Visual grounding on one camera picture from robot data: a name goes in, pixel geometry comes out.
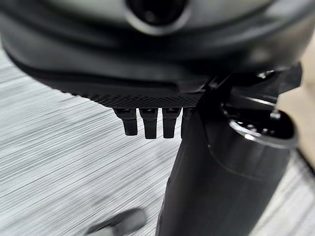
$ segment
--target beige surface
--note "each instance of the beige surface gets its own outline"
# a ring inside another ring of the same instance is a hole
[[[295,120],[300,133],[300,148],[315,167],[315,36],[302,58],[302,63],[302,86],[283,94],[279,108]]]

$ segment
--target striped carpet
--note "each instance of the striped carpet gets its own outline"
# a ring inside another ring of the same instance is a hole
[[[0,236],[81,236],[91,224],[145,207],[153,236],[179,147],[126,137],[112,110],[35,82],[0,49]],[[315,235],[315,181],[294,153],[253,236]]]

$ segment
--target camera lens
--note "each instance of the camera lens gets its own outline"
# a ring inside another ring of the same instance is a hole
[[[187,0],[127,0],[130,10],[152,26],[166,26],[183,13]]]

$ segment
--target black rubber foot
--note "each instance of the black rubber foot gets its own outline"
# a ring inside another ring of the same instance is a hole
[[[140,230],[145,226],[146,222],[147,216],[144,210],[135,208],[119,213],[102,223],[91,226],[87,230],[86,235],[95,233],[106,227],[111,227],[115,232],[115,236],[123,236]]]

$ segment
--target black plastic tab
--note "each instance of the black plastic tab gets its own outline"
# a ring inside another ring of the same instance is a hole
[[[174,137],[176,119],[182,108],[163,108],[163,136],[165,139]]]
[[[183,117],[182,117],[182,130],[181,136],[184,138],[184,134],[189,123],[190,117],[192,114],[192,108],[183,108]]]
[[[139,109],[146,139],[157,138],[158,109]]]
[[[123,120],[125,134],[135,136],[138,134],[137,112],[136,109],[114,109],[118,118]]]

